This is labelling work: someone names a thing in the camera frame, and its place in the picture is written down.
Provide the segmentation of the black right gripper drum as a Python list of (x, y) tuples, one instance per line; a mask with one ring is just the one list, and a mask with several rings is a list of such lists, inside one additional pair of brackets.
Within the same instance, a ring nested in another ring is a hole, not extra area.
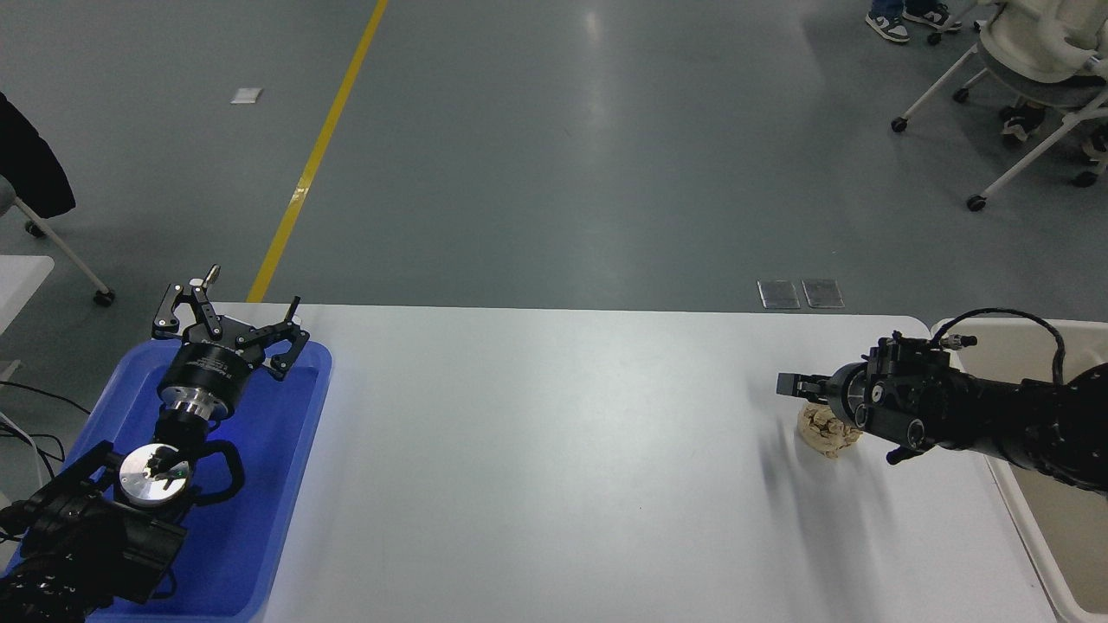
[(849, 362), (827, 381), (827, 402), (832, 413), (852, 428), (866, 428), (866, 362)]

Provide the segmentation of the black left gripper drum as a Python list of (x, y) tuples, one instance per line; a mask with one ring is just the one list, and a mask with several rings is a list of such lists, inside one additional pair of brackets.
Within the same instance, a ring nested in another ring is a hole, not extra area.
[(171, 407), (199, 401), (236, 409), (250, 376), (261, 366), (260, 354), (254, 347), (234, 350), (220, 344), (183, 343), (158, 384), (161, 402)]

